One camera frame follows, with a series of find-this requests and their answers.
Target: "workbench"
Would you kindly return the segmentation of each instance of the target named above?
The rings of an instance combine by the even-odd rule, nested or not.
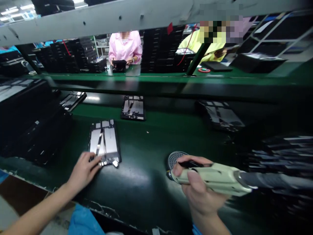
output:
[[[0,157],[0,169],[54,192],[67,181],[80,153],[88,151],[90,124],[114,119],[122,156],[120,167],[103,167],[74,200],[148,234],[157,227],[173,234],[191,234],[186,198],[181,187],[166,177],[168,155],[184,151],[235,167],[241,162],[235,156],[234,146],[225,143],[229,135],[208,130],[195,114],[194,99],[235,100],[240,107],[235,112],[247,124],[251,114],[261,119],[282,100],[302,99],[312,93],[311,79],[306,76],[246,74],[249,77],[244,77],[245,74],[236,69],[227,74],[225,78],[182,77],[181,74],[128,76],[128,73],[126,76],[105,73],[32,76],[47,79],[53,88],[86,91],[88,97],[97,99],[86,99],[72,111],[71,135],[60,155],[46,166]],[[145,122],[120,119],[125,93],[146,95]],[[249,100],[245,106],[240,104],[243,98]],[[241,114],[247,114],[247,120]],[[265,216],[255,210],[257,200],[253,194],[234,198],[220,210],[219,215],[232,234],[274,233],[270,225],[264,226]]]
[[[245,102],[281,103],[304,99],[313,85],[312,62],[284,63],[270,74],[231,72],[140,73],[140,65],[131,65],[126,73],[109,71],[79,74],[42,74],[54,89],[144,96],[218,99]]]
[[[48,191],[69,178],[82,151],[88,150],[92,122],[114,119],[122,162],[106,166],[74,200],[104,216],[152,233],[159,227],[174,234],[191,233],[191,217],[181,186],[166,177],[166,158],[173,151],[237,165],[227,134],[209,132],[193,114],[147,111],[146,122],[120,119],[121,108],[79,104],[74,126],[60,156],[44,167],[18,158],[0,157],[0,169]],[[220,216],[233,234],[262,234],[263,219],[253,213],[253,197],[230,200]]]

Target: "worker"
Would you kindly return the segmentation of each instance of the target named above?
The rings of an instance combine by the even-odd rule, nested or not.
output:
[[[224,49],[224,45],[226,43],[226,26],[229,26],[229,22],[219,21],[218,23],[219,24],[214,21],[201,21],[200,29],[187,36],[180,43],[178,48],[186,48],[188,46],[190,50],[197,52],[202,43],[210,42],[211,45],[207,49],[201,62],[221,62],[227,53],[227,50]]]
[[[141,59],[142,47],[139,32],[112,33],[110,37],[109,61],[125,60],[129,64],[137,64]]]
[[[3,235],[35,235],[39,234],[44,227],[52,220],[56,214],[70,202],[83,188],[85,188],[95,174],[102,166],[98,163],[101,161],[101,157],[97,156],[89,162],[91,157],[95,157],[94,153],[83,152],[69,178],[69,180],[63,184],[55,193],[44,199],[41,203],[33,207],[27,213],[25,213],[17,222],[15,222],[9,229],[4,231]],[[210,164],[210,160],[203,157],[194,157],[184,155],[177,159],[177,162],[185,162],[193,160],[201,164]],[[173,173],[179,176],[183,171],[183,168],[176,164],[173,168]],[[217,211],[224,205],[224,202],[229,196],[208,191],[200,175],[197,172],[188,172],[188,179],[190,185],[182,185],[182,190],[187,197],[192,220],[194,222],[193,232],[195,235],[211,234],[211,235],[229,235],[229,231],[223,224],[221,219],[217,215]],[[86,234],[82,231],[82,226],[86,218],[86,214],[83,215],[84,220],[80,221],[80,233]],[[88,234],[95,225],[90,225],[86,222],[86,228]]]

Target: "ceiling light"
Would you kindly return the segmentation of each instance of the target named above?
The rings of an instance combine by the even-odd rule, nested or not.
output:
[[[17,12],[17,11],[19,11],[19,9],[15,8],[15,9],[12,9],[12,10],[1,12],[1,15],[11,14],[11,13]]]
[[[22,10],[29,9],[29,8],[35,8],[35,6],[33,4],[29,4],[29,5],[26,5],[26,6],[21,6]]]
[[[79,6],[79,7],[75,7],[75,9],[77,8],[82,8],[82,7],[87,7],[88,5],[82,5],[82,6]]]
[[[11,18],[14,18],[14,17],[19,17],[19,16],[22,16],[23,14],[20,13],[20,14],[15,14],[15,15],[11,15]]]

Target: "red cable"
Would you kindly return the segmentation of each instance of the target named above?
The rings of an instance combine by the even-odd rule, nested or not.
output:
[[[193,28],[193,31],[192,31],[192,33],[191,33],[191,36],[190,36],[190,39],[189,39],[188,45],[187,45],[186,50],[185,50],[185,53],[184,53],[184,55],[183,55],[183,57],[182,57],[182,60],[178,63],[178,65],[180,65],[180,63],[181,63],[181,62],[184,60],[184,58],[185,58],[185,54],[186,54],[187,48],[188,48],[188,46],[189,46],[189,43],[190,43],[190,41],[191,41],[191,38],[192,38],[193,32],[195,31],[196,27],[197,27],[197,24],[196,24],[196,25],[195,25],[195,27]]]
[[[68,54],[71,56],[71,53],[68,51],[68,48],[67,48],[67,46],[66,46],[64,40],[62,40],[62,41],[63,41],[63,43],[64,43],[65,49],[67,50]]]

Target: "fluorescent light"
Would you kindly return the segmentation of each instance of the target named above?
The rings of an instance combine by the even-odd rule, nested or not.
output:
[[[79,6],[79,7],[75,7],[75,9],[77,8],[82,8],[82,7],[87,7],[88,5],[82,5],[82,6]]]
[[[26,5],[26,6],[21,6],[22,10],[29,9],[29,8],[35,8],[35,6],[33,4],[29,4],[29,5]]]
[[[100,97],[97,97],[97,96],[87,96],[87,99],[89,99],[89,100],[100,100]]]
[[[1,15],[11,14],[11,13],[17,12],[17,11],[19,11],[19,9],[15,8],[15,9],[12,9],[12,10],[8,10],[8,11],[5,11],[5,12],[1,12]]]
[[[11,15],[11,18],[14,18],[14,17],[19,17],[19,16],[22,16],[23,14],[20,13],[20,14],[14,14],[14,15]]]

